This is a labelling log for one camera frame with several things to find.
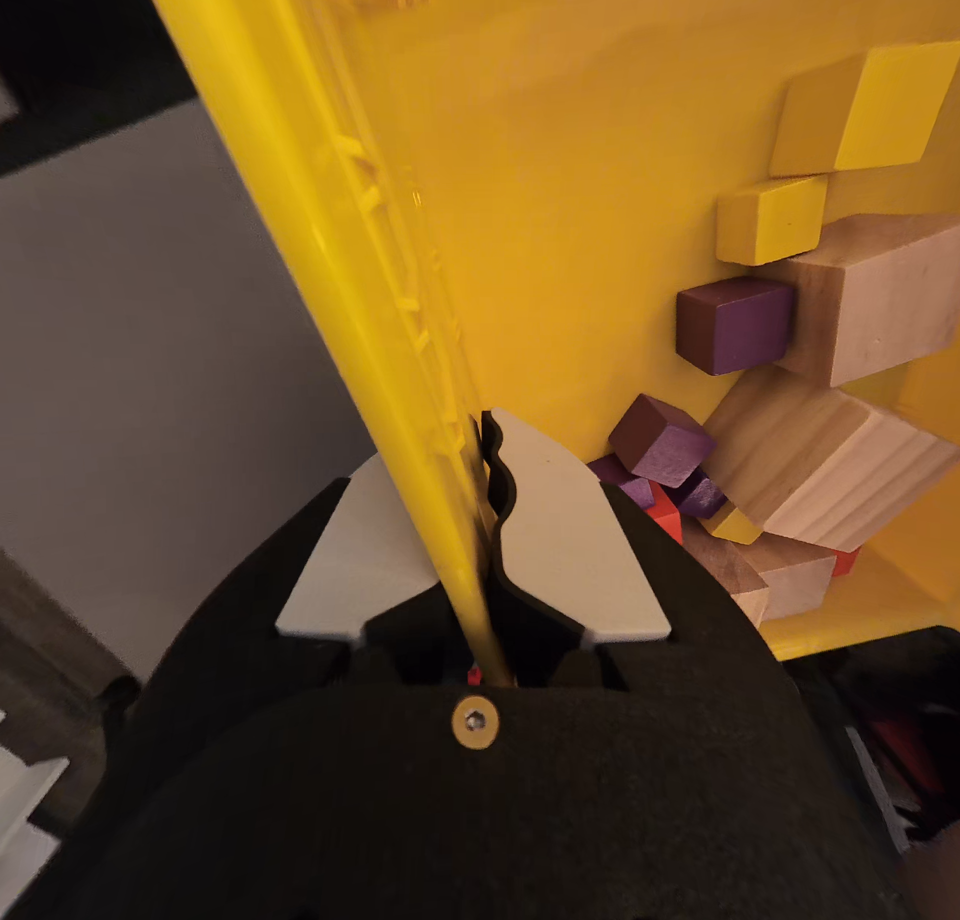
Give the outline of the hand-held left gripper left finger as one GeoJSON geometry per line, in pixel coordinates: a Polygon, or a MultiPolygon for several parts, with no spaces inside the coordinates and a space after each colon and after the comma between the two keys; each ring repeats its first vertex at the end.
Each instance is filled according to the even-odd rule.
{"type": "Polygon", "coordinates": [[[351,475],[275,628],[383,650],[409,684],[459,682],[459,621],[380,454],[351,475]]]}

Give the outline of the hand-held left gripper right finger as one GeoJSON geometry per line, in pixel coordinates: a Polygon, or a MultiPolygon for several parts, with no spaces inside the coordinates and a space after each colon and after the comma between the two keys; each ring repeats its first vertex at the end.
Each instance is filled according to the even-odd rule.
{"type": "Polygon", "coordinates": [[[565,657],[671,632],[596,475],[503,408],[485,410],[495,516],[486,575],[494,633],[519,686],[546,686],[565,657]]]}

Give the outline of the pile of wooden cubes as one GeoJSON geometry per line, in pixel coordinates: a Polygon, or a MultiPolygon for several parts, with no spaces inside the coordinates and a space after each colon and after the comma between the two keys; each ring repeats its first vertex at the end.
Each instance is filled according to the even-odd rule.
{"type": "Polygon", "coordinates": [[[831,59],[797,58],[779,39],[711,40],[606,92],[629,115],[601,130],[614,194],[595,198],[590,238],[623,250],[605,252],[618,269],[594,266],[575,310],[577,452],[606,451],[642,390],[677,401],[718,429],[706,471],[764,530],[744,554],[871,542],[876,585],[855,573],[850,588],[871,616],[908,582],[958,626],[958,320],[928,284],[936,258],[958,274],[958,81],[923,159],[831,175],[819,247],[757,269],[797,285],[794,347],[810,316],[812,360],[833,347],[853,379],[768,364],[721,395],[726,377],[674,350],[677,293],[720,270],[708,265],[708,201],[761,172],[787,82],[831,59]]]}

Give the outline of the yellow plastic box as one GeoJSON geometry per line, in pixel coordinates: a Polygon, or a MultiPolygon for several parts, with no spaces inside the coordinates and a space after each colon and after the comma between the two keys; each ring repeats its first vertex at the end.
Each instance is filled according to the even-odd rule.
{"type": "Polygon", "coordinates": [[[958,0],[153,2],[495,684],[481,411],[582,458],[642,387],[713,412],[670,303],[790,82],[958,40],[958,0]]]}

